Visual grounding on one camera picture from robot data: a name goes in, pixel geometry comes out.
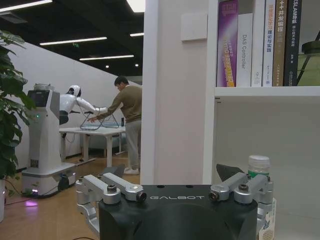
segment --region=potted plant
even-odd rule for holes
[[[23,48],[24,42],[21,37],[0,30],[0,222],[4,218],[5,179],[15,176],[18,164],[15,147],[21,142],[22,131],[17,118],[28,125],[27,110],[34,107],[32,99],[23,92],[27,80],[8,56],[15,53],[6,48],[9,45]]]

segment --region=purple light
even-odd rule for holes
[[[38,206],[38,203],[36,201],[29,200],[29,201],[25,202],[25,206],[26,207],[36,207],[36,206]]]

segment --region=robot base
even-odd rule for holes
[[[67,162],[47,172],[40,172],[34,167],[22,171],[23,192],[39,197],[50,197],[74,185],[75,181],[76,166]]]

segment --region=ceiling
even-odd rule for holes
[[[36,0],[1,0],[0,9]],[[117,76],[141,76],[143,66],[144,14],[135,13],[126,0],[53,0],[52,3],[11,11],[26,22],[0,18],[0,29],[26,42],[79,61],[134,55],[132,58],[81,61]],[[106,40],[40,46],[40,43],[107,37]]]

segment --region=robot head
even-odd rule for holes
[[[69,91],[66,94],[80,97],[81,96],[81,89],[78,85],[72,85],[72,86],[70,86]]]

